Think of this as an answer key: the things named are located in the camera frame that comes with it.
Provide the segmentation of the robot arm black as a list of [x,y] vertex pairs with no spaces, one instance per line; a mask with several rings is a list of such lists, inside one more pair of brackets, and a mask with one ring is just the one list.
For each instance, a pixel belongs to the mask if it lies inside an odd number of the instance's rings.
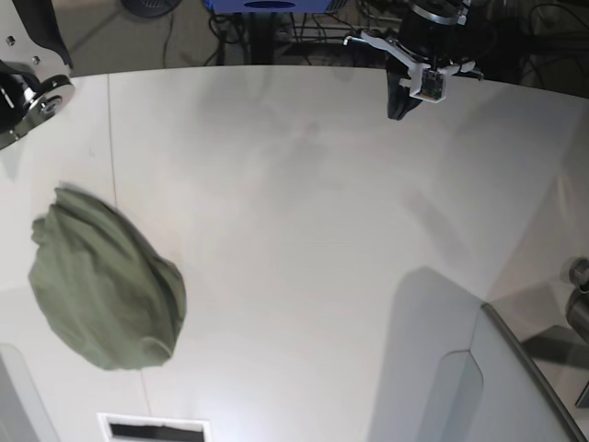
[[424,101],[445,99],[450,76],[475,64],[450,54],[456,30],[466,23],[468,2],[410,1],[398,33],[387,38],[387,117],[400,121]]
[[52,2],[1,3],[1,147],[47,122],[72,98],[73,63]]

